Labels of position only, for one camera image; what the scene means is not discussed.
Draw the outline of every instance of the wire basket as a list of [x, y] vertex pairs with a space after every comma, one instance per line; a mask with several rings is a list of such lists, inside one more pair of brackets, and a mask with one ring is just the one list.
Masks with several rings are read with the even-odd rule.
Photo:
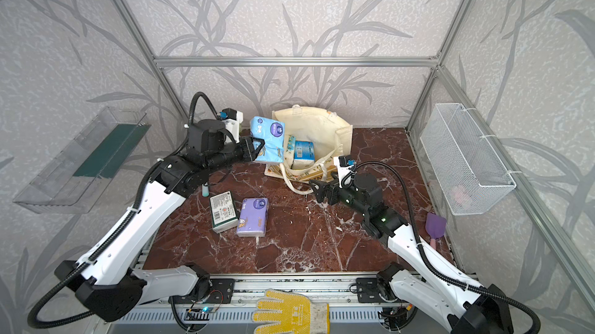
[[517, 186], [462, 104], [436, 104], [420, 140], [454, 215], [483, 214]]

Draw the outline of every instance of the transparent plastic shelf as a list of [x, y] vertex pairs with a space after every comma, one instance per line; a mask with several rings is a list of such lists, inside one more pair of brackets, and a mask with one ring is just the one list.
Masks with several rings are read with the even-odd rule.
[[145, 115], [104, 108], [14, 202], [37, 213], [86, 214], [149, 129]]

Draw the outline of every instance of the work glove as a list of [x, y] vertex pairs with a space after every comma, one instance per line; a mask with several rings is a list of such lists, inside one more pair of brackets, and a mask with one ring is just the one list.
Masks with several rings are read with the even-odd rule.
[[314, 304], [302, 294], [267, 289], [257, 301], [254, 322], [268, 322], [254, 329], [254, 334], [328, 334], [328, 304]]

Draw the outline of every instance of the tissue pack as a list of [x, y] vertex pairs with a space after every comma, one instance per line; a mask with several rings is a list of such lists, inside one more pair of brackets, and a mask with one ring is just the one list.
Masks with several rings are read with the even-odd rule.
[[[250, 121], [250, 134], [264, 139], [264, 147], [258, 153], [255, 162], [264, 164], [279, 164], [283, 162], [283, 139], [285, 137], [285, 123], [264, 117], [254, 117]], [[260, 142], [254, 142], [257, 148]]]
[[264, 237], [267, 231], [267, 198], [246, 198], [237, 225], [240, 237]]
[[314, 144], [312, 142], [297, 140], [293, 152], [292, 168], [294, 170], [302, 170], [314, 165], [314, 162], [316, 162], [314, 158]]

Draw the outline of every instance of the wall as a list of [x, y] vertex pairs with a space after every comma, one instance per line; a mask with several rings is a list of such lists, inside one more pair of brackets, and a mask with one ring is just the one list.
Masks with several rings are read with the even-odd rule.
[[[594, 0], [477, 0], [446, 60], [480, 114], [522, 167], [591, 266], [595, 208]], [[561, 270], [516, 196], [481, 216], [453, 217], [419, 135], [412, 141], [459, 261], [540, 315], [542, 333], [593, 333], [595, 319]], [[526, 317], [516, 311], [519, 323]]]
[[[431, 56], [460, 0], [126, 0], [159, 56]], [[167, 69], [245, 119], [302, 104], [355, 126], [404, 126], [428, 69]]]
[[[57, 263], [93, 245], [132, 202], [157, 157], [180, 140], [179, 116], [109, 0], [0, 0], [0, 327], [81, 333], [85, 323], [31, 330], [26, 314], [57, 283]], [[152, 124], [88, 214], [35, 214], [12, 198], [106, 105]], [[82, 312], [67, 291], [45, 319]]]

